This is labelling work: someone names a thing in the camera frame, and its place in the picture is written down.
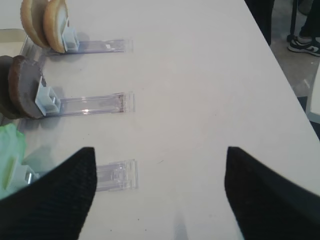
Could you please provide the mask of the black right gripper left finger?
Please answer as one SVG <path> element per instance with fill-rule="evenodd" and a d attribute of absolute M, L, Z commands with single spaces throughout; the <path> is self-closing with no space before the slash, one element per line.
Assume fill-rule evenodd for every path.
<path fill-rule="evenodd" d="M 83 147 L 0 201 L 2 240 L 77 240 L 97 188 L 95 149 Z"/>

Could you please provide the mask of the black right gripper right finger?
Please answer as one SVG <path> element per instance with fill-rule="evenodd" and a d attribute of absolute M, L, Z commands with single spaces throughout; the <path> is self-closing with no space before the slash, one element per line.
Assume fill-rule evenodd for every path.
<path fill-rule="evenodd" d="M 320 238 L 320 197 L 239 147 L 227 149 L 224 189 L 244 239 Z"/>

